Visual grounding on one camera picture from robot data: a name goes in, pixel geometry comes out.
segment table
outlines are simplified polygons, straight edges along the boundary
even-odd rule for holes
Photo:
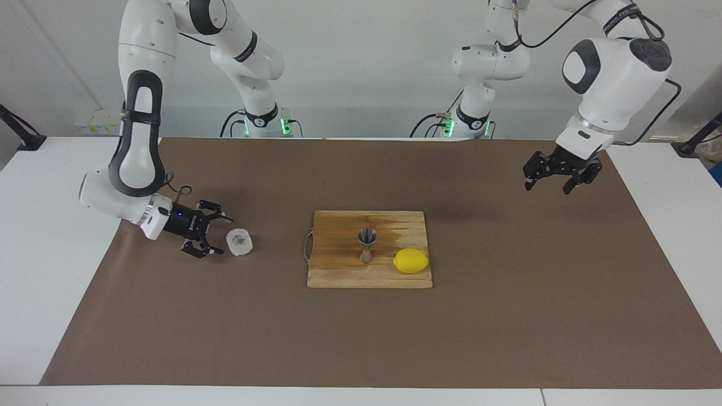
[[[225,140],[220,142],[243,142]],[[0,387],[4,405],[205,403],[254,405],[695,405],[722,404],[718,391],[586,391],[469,389],[301,389],[171,386],[36,385],[118,227],[77,201],[82,175],[107,163],[115,138],[51,138],[37,152],[20,152],[0,172]],[[722,345],[722,189],[695,160],[665,144],[613,147],[609,154],[687,289],[710,333]],[[38,199],[40,191],[57,196]],[[699,211],[701,215],[687,213]]]

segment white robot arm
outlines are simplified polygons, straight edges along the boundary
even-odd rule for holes
[[[568,11],[585,3],[549,2]],[[596,156],[614,143],[669,75],[669,47],[651,34],[637,4],[597,0],[581,15],[599,23],[606,37],[582,40],[567,55],[564,81],[583,101],[558,136],[555,151],[548,156],[537,152],[524,166],[527,190],[553,175],[571,176],[562,189],[565,194],[591,183],[602,168]]]
[[[554,153],[538,152],[524,166],[528,190],[540,178],[560,174],[572,176],[564,188],[568,194],[594,180],[601,170],[597,154],[612,145],[664,83],[671,56],[667,45],[653,38],[648,19],[631,0],[548,2],[594,20],[606,36],[582,40],[567,55],[564,80],[583,96],[583,102],[557,138]],[[452,115],[450,137],[481,137],[495,98],[487,81],[518,79],[529,69],[526,48],[537,46],[525,44],[518,33],[518,21],[528,6],[529,0],[490,0],[486,27],[496,44],[465,46],[454,55],[464,92]]]
[[[524,15],[528,5],[529,0],[520,0],[517,13]],[[511,0],[491,0],[485,26],[496,44],[464,46],[454,54],[454,72],[464,84],[464,93],[452,114],[449,137],[479,138],[484,134],[495,99],[487,81],[520,79],[529,70],[529,51],[503,45],[517,41],[511,24],[514,13]]]
[[[202,258],[223,253],[206,240],[209,221],[232,220],[218,204],[201,200],[193,210],[156,193],[166,184],[158,153],[160,110],[175,68],[179,32],[206,35],[213,42],[212,61],[236,83],[248,117],[264,120],[251,120],[252,135],[282,133],[268,81],[282,75],[283,58],[243,22],[231,1],[130,0],[118,42],[126,96],[121,139],[110,164],[86,174],[79,198],[139,225],[149,239],[162,231],[183,236],[182,250]]]

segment white wall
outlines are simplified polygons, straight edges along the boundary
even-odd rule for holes
[[[15,154],[15,148],[20,145],[19,139],[13,138],[14,133],[10,129],[0,128],[0,170],[10,162]]]
[[[690,95],[669,121],[660,127],[656,137],[664,139],[692,138],[722,111],[722,66]]]
[[[482,0],[234,1],[246,22],[284,54],[287,69],[274,89],[305,124],[307,137],[405,136],[421,116],[445,110],[461,89],[451,71],[456,47],[490,41]],[[677,107],[722,65],[722,8],[718,0],[639,2],[666,29],[675,59],[671,77],[684,85]],[[49,135],[72,134],[73,108],[119,106],[116,43],[125,1],[0,0],[0,7],[3,103]],[[568,14],[535,1],[527,16],[521,30],[535,41]],[[579,18],[532,50],[526,77],[495,85],[499,138],[558,135],[580,101],[563,84],[561,64],[576,42],[600,33]],[[162,132],[214,136],[227,112],[240,107],[239,97],[207,49],[184,38],[178,43]],[[660,90],[633,121],[629,138],[672,93]]]

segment lemon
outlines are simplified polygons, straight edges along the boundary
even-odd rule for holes
[[[429,266],[429,257],[416,248],[405,248],[396,253],[393,265],[405,274],[415,274]]]

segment metal jigger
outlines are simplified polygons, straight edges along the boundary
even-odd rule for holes
[[[369,264],[373,261],[371,254],[371,246],[376,242],[376,230],[373,228],[364,228],[359,231],[359,241],[363,244],[363,252],[361,253],[361,262]]]

